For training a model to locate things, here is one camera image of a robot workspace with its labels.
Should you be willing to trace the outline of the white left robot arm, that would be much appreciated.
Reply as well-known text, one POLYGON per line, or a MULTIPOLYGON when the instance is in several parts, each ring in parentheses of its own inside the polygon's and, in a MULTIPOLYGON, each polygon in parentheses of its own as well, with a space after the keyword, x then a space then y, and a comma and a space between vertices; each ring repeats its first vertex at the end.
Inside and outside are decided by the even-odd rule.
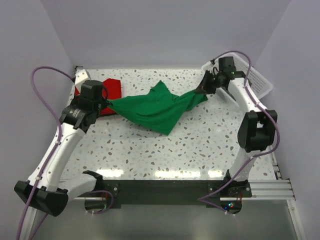
POLYGON ((56 217, 67 203, 90 193, 99 196, 104 190, 102 175, 86 170, 80 177, 60 183, 63 170, 74 149, 90 126, 96 123, 109 102, 103 95, 107 89, 101 81, 80 70, 75 74, 75 95, 57 119, 57 131, 38 167, 26 181, 19 180, 14 191, 28 206, 56 217))

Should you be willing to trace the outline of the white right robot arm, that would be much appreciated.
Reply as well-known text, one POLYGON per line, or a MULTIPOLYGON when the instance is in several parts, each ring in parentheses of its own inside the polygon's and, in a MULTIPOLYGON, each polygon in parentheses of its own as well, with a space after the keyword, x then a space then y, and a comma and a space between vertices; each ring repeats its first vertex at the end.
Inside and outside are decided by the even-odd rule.
POLYGON ((243 119, 237 132, 239 151, 235 161, 227 170, 222 186, 208 196, 224 192, 233 197, 246 186, 256 159, 269 154, 268 147, 279 139, 278 114, 259 101, 249 84, 249 73, 237 70, 232 56, 220 56, 211 60, 210 65, 212 69, 205 71, 195 92, 209 95, 217 89, 226 89, 242 111, 243 119))

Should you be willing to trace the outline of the green t-shirt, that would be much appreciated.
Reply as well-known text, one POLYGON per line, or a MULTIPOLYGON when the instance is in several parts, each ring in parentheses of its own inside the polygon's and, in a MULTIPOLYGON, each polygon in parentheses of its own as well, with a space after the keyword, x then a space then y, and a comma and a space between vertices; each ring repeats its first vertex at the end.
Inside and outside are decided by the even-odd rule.
POLYGON ((148 94, 114 99, 109 107, 134 124, 169 135, 185 112, 207 100, 205 94, 194 90, 175 95, 160 80, 148 94))

